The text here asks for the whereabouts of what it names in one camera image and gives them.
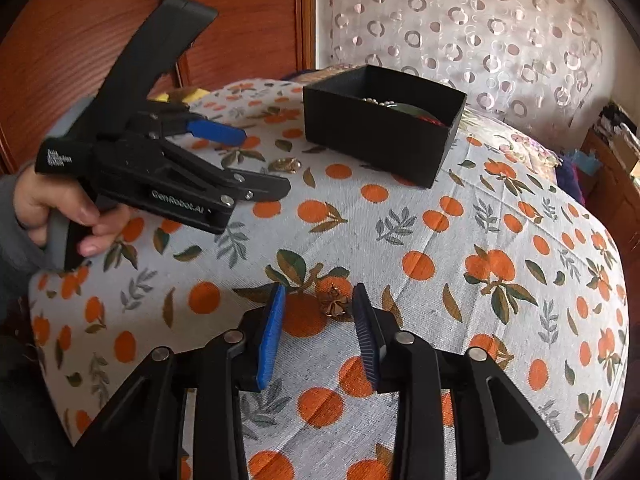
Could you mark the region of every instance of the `floral fabric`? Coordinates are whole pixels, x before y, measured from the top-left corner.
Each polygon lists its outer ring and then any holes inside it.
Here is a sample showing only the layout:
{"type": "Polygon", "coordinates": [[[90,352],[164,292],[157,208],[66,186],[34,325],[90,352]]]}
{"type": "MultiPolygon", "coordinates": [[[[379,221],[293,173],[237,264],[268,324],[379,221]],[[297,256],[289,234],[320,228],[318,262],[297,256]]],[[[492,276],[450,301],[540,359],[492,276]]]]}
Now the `floral fabric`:
{"type": "MultiPolygon", "coordinates": [[[[468,121],[433,188],[420,189],[307,142],[296,83],[242,81],[192,108],[248,133],[240,148],[176,140],[204,159],[269,171],[294,156],[302,168],[281,201],[240,203],[222,235],[140,212],[106,254],[34,277],[37,353],[73,441],[153,348],[203,346],[281,282],[274,379],[241,395],[252,478],[387,478],[397,401],[372,394],[353,323],[321,313],[364,282],[375,306],[434,347],[485,348],[594,476],[622,398],[628,329],[620,257],[598,220],[468,121]]],[[[453,479],[447,392],[442,405],[453,479]]],[[[189,412],[183,479],[192,423],[189,412]]]]}

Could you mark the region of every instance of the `open box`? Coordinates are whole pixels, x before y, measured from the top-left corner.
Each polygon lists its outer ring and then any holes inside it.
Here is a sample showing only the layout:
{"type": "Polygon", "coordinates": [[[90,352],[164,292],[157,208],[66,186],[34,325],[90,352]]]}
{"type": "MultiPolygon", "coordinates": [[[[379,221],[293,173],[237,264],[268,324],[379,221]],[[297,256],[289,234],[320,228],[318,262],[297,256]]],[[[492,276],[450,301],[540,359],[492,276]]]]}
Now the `open box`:
{"type": "Polygon", "coordinates": [[[449,86],[371,65],[305,86],[303,95],[307,140],[424,187],[433,185],[466,100],[449,86]],[[417,106],[444,126],[364,98],[417,106]]]}

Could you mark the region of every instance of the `human hand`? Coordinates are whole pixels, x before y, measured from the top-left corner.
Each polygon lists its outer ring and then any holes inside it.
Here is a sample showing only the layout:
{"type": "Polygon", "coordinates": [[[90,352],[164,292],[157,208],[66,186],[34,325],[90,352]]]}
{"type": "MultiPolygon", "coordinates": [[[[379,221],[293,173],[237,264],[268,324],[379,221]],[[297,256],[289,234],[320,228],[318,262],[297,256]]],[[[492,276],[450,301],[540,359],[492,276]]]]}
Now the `human hand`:
{"type": "Polygon", "coordinates": [[[26,168],[15,184],[15,217],[26,228],[29,238],[41,247],[47,243],[47,220],[52,208],[59,209],[73,222],[92,228],[92,234],[78,244],[82,256],[107,250],[130,216],[130,209],[124,204],[100,214],[77,180],[37,174],[33,166],[26,168]]]}

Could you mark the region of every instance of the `gray leaf sprig print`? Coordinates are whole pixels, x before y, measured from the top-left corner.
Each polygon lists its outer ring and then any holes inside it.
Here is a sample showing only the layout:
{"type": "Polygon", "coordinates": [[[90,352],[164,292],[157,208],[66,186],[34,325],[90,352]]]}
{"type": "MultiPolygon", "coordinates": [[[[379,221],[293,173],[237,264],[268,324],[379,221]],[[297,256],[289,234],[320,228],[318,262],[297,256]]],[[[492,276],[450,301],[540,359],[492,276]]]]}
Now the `gray leaf sprig print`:
{"type": "Polygon", "coordinates": [[[542,341],[549,345],[549,348],[558,340],[558,317],[559,314],[554,313],[554,300],[550,300],[548,303],[545,300],[542,314],[540,314],[543,332],[538,332],[538,335],[542,341]]]}
{"type": "Polygon", "coordinates": [[[216,259],[219,260],[225,254],[229,254],[229,269],[233,269],[238,263],[238,258],[246,260],[246,245],[242,242],[246,242],[249,237],[242,231],[239,231],[244,227],[242,222],[231,222],[226,226],[224,234],[216,235],[213,241],[218,245],[220,250],[216,254],[216,259]]]}
{"type": "Polygon", "coordinates": [[[569,256],[569,249],[560,249],[560,261],[564,265],[564,268],[569,271],[569,276],[580,281],[580,272],[575,267],[575,260],[569,256]]]}
{"type": "Polygon", "coordinates": [[[146,282],[157,273],[157,270],[148,272],[148,269],[145,269],[139,273],[135,280],[133,278],[129,280],[129,287],[127,289],[129,294],[127,295],[124,290],[120,291],[120,302],[122,303],[123,312],[135,310],[142,304],[142,299],[145,297],[145,294],[154,290],[154,288],[146,282]]]}
{"type": "Polygon", "coordinates": [[[495,226],[498,217],[494,216],[494,208],[491,207],[491,204],[485,204],[480,198],[478,202],[480,205],[474,204],[476,223],[484,229],[485,233],[497,233],[500,229],[495,226]]]}
{"type": "Polygon", "coordinates": [[[542,417],[542,420],[545,421],[545,424],[551,431],[553,431],[554,433],[560,433],[560,431],[562,431],[560,422],[558,421],[560,412],[558,410],[551,409],[555,403],[555,399],[549,399],[544,406],[538,406],[538,412],[540,413],[540,417],[542,417]]]}
{"type": "Polygon", "coordinates": [[[413,233],[410,227],[415,223],[416,216],[409,216],[409,208],[402,208],[402,218],[400,218],[392,209],[389,209],[388,216],[381,218],[376,223],[376,232],[378,233],[377,242],[384,240],[392,245],[404,245],[400,236],[407,236],[413,233]]]}
{"type": "Polygon", "coordinates": [[[109,390],[107,384],[109,384],[108,375],[100,369],[102,366],[106,366],[108,363],[104,357],[99,356],[94,352],[94,356],[89,362],[89,376],[92,383],[91,393],[92,395],[98,394],[98,406],[100,409],[104,407],[109,400],[109,390]]]}
{"type": "Polygon", "coordinates": [[[558,215],[556,214],[556,206],[551,205],[550,198],[542,199],[542,209],[545,212],[545,216],[551,218],[554,222],[558,221],[558,215]]]}
{"type": "Polygon", "coordinates": [[[253,428],[261,430],[277,426],[276,416],[291,401],[291,397],[280,396],[282,392],[282,378],[272,381],[263,392],[244,394],[240,397],[240,412],[242,417],[242,434],[251,440],[260,437],[253,428]]]}

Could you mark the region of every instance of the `metal screw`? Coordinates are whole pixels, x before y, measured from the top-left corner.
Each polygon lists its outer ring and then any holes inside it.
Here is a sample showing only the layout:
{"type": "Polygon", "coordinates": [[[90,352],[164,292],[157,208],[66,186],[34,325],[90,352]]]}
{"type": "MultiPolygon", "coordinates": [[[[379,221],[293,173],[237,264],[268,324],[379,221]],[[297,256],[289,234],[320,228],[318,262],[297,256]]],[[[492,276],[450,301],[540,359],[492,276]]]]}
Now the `metal screw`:
{"type": "Polygon", "coordinates": [[[229,330],[225,332],[225,341],[230,344],[239,343],[244,338],[244,335],[239,330],[229,330]]]}
{"type": "Polygon", "coordinates": [[[411,345],[415,341],[415,337],[411,332],[396,332],[396,341],[401,345],[411,345]]]}
{"type": "Polygon", "coordinates": [[[486,361],[486,352],[478,346],[470,348],[468,354],[474,361],[486,361]]]}
{"type": "Polygon", "coordinates": [[[154,361],[164,361],[169,357],[169,349],[166,346],[159,346],[154,348],[151,352],[151,358],[154,361]]]}

